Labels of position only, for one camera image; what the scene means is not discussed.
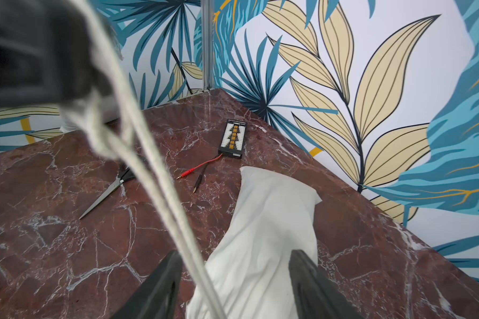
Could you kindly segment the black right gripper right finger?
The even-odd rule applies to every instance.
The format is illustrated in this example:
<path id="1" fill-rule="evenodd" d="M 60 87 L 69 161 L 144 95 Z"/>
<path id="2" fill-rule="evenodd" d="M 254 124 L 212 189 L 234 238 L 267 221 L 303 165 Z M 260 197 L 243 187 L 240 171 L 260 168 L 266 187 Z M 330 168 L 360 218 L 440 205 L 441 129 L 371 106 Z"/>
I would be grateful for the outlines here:
<path id="1" fill-rule="evenodd" d="M 291 252 L 289 272 L 299 318 L 362 317 L 304 251 Z"/>

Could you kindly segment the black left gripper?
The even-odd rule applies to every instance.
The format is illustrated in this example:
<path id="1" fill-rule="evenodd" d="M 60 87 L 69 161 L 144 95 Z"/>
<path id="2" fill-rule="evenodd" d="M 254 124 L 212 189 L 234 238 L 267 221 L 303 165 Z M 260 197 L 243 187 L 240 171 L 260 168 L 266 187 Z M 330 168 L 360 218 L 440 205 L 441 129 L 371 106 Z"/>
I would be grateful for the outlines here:
<path id="1" fill-rule="evenodd" d="M 0 108 L 112 93 L 84 15 L 70 1 L 0 1 Z"/>

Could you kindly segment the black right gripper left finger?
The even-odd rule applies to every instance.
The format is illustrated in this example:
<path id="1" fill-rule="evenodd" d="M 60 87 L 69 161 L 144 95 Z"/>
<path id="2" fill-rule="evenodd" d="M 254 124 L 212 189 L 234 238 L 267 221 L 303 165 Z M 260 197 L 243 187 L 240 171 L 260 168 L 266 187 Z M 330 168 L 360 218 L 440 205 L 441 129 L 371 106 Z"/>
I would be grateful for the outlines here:
<path id="1" fill-rule="evenodd" d="M 180 254 L 169 252 L 113 318 L 173 318 L 182 267 Z"/>

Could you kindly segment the cream cloth soil bag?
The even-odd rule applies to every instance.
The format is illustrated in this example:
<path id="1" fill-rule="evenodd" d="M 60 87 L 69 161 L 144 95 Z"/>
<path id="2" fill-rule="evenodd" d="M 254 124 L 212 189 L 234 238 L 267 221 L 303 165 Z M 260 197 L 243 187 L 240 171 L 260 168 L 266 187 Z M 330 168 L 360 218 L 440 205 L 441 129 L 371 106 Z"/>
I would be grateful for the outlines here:
<path id="1" fill-rule="evenodd" d="M 203 259 L 164 159 L 149 132 L 134 94 L 98 15 L 86 1 L 70 7 L 83 15 L 90 43 L 118 100 L 122 128 L 115 134 L 102 123 L 101 95 L 91 90 L 84 110 L 68 117 L 86 133 L 100 156 L 122 160 L 146 190 L 181 254 L 196 289 L 187 318 L 296 318 L 291 286 L 291 252 L 317 261 L 313 228 L 317 192 L 294 178 L 246 166 L 234 215 L 226 234 Z"/>

